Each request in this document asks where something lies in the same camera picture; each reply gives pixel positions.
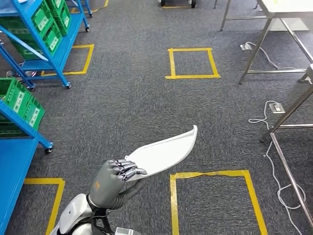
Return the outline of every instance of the white curved plate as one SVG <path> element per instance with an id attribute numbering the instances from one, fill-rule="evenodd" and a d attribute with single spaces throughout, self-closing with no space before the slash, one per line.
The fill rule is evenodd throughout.
<path id="1" fill-rule="evenodd" d="M 195 145 L 198 127 L 179 136 L 137 148 L 125 159 L 145 169 L 147 175 L 135 175 L 128 181 L 138 180 L 157 174 L 174 166 L 188 156 Z"/>

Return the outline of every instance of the green storage bin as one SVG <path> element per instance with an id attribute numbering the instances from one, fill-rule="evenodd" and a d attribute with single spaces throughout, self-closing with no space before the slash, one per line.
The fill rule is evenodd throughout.
<path id="1" fill-rule="evenodd" d="M 53 16 L 60 16 L 65 0 L 46 0 Z"/>
<path id="2" fill-rule="evenodd" d="M 38 130 L 44 115 L 44 109 L 35 97 L 32 97 L 23 119 L 29 123 L 31 127 Z"/>
<path id="3" fill-rule="evenodd" d="M 10 120 L 7 119 L 6 117 L 3 116 L 0 113 L 0 125 L 2 123 L 11 123 Z"/>
<path id="4" fill-rule="evenodd" d="M 55 21 L 54 21 L 51 27 L 43 38 L 44 44 L 52 55 L 55 54 L 57 49 L 60 46 L 60 43 L 61 43 L 62 39 L 63 37 L 61 32 Z"/>
<path id="5" fill-rule="evenodd" d="M 42 38 L 53 24 L 54 18 L 50 12 L 48 4 L 44 0 L 42 3 L 32 16 L 32 21 L 37 31 Z"/>
<path id="6" fill-rule="evenodd" d="M 20 117 L 26 112 L 32 95 L 15 78 L 0 78 L 0 99 Z"/>
<path id="7" fill-rule="evenodd" d="M 26 136 L 26 134 L 14 123 L 0 123 L 0 137 L 16 136 Z"/>
<path id="8" fill-rule="evenodd" d="M 54 16 L 54 19 L 62 36 L 66 36 L 72 21 L 72 16 L 66 2 L 63 4 L 60 14 Z"/>
<path id="9" fill-rule="evenodd" d="M 33 49 L 36 50 L 39 54 L 44 55 L 44 53 L 41 51 L 41 49 L 37 45 L 37 43 L 34 41 L 29 41 L 29 40 L 23 40 L 26 44 L 28 44 L 30 47 L 32 47 Z M 25 60 L 35 60 L 38 59 L 38 56 L 33 54 L 32 52 L 19 44 L 15 41 L 11 40 L 11 43 L 17 49 L 17 52 L 19 52 L 23 58 Z"/>
<path id="10" fill-rule="evenodd" d="M 44 0 L 32 16 L 32 21 L 41 38 L 51 28 L 54 19 Z M 21 40 L 32 40 L 32 36 L 20 17 L 0 17 L 0 25 Z"/>

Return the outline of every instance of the floor power outlet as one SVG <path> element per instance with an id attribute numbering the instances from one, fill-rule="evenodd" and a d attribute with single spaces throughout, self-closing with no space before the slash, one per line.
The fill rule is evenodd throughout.
<path id="1" fill-rule="evenodd" d="M 242 44 L 241 45 L 241 50 L 246 51 L 246 50 L 252 50 L 252 47 L 249 44 Z"/>
<path id="2" fill-rule="evenodd" d="M 284 110 L 283 106 L 281 103 L 269 104 L 269 107 L 271 108 L 272 112 L 273 112 L 273 114 L 284 114 L 284 113 L 285 113 L 285 111 Z"/>

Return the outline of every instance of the shelf rack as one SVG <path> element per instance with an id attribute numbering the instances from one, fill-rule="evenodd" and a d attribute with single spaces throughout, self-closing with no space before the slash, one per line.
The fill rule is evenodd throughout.
<path id="1" fill-rule="evenodd" d="M 20 43 L 20 45 L 28 49 L 35 55 L 39 57 L 36 60 L 26 60 L 22 66 L 19 66 L 12 56 L 8 53 L 2 45 L 0 45 L 0 53 L 8 61 L 14 70 L 19 73 L 21 78 L 27 85 L 31 91 L 35 90 L 35 84 L 32 80 L 41 80 L 41 79 L 60 79 L 62 84 L 66 88 L 71 88 L 70 82 L 68 82 L 66 78 L 63 74 L 63 70 L 67 61 L 72 46 L 74 44 L 81 24 L 84 21 L 86 32 L 89 32 L 89 24 L 84 13 L 81 0 L 75 0 L 75 6 L 78 8 L 78 13 L 71 14 L 72 21 L 69 25 L 69 32 L 66 36 L 63 37 L 62 42 L 56 53 L 52 56 L 48 49 L 44 45 L 42 39 L 39 36 L 37 30 L 32 22 L 32 15 L 36 11 L 43 0 L 27 0 L 23 3 L 19 3 L 18 0 L 12 0 L 11 8 L 5 8 L 2 6 L 0 2 L 0 17 L 6 16 L 19 16 L 20 17 L 34 40 L 41 49 L 44 55 L 41 55 L 35 49 L 24 43 L 23 41 L 17 38 L 17 36 L 8 31 L 7 29 L 0 25 L 0 30 L 7 36 Z M 28 77 L 25 74 L 26 71 L 44 71 L 44 70 L 53 70 L 57 75 L 54 76 L 35 76 Z"/>
<path id="2" fill-rule="evenodd" d="M 0 235 L 3 235 L 38 144 L 42 145 L 45 153 L 51 153 L 53 143 L 1 100 L 0 113 L 27 135 L 20 138 L 0 138 Z"/>

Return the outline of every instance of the robot finger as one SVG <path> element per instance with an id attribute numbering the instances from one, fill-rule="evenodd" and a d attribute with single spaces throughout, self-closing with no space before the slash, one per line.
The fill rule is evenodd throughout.
<path id="1" fill-rule="evenodd" d="M 124 161 L 124 162 L 121 162 L 119 164 L 120 164 L 120 166 L 125 166 L 125 165 L 132 164 L 132 163 L 133 163 L 133 162 L 132 162 L 132 161 Z"/>
<path id="2" fill-rule="evenodd" d="M 142 174 L 142 175 L 147 175 L 146 171 L 145 169 L 142 168 L 134 168 L 137 172 L 137 174 Z"/>
<path id="3" fill-rule="evenodd" d="M 137 166 L 135 163 L 131 162 L 130 164 L 127 164 L 127 165 L 124 165 L 124 166 L 122 166 L 122 167 L 124 167 L 124 171 L 128 171 L 130 169 L 137 167 Z"/>
<path id="4" fill-rule="evenodd" d="M 147 173 L 144 169 L 133 167 L 133 168 L 131 168 L 131 169 L 130 169 L 130 170 L 128 170 L 125 173 L 119 175 L 119 177 L 118 176 L 118 178 L 122 179 L 123 181 L 127 181 L 127 180 L 133 177 L 134 175 L 138 175 L 138 174 L 146 175 Z"/>
<path id="5" fill-rule="evenodd" d="M 126 159 L 119 159 L 119 160 L 118 160 L 118 162 L 119 162 L 119 163 L 124 163 L 124 162 L 128 162 L 128 160 L 126 160 Z"/>
<path id="6" fill-rule="evenodd" d="M 121 172 L 124 171 L 124 167 L 122 167 L 122 166 L 115 166 L 115 167 L 113 168 L 113 170 L 115 170 L 118 173 L 121 173 Z"/>

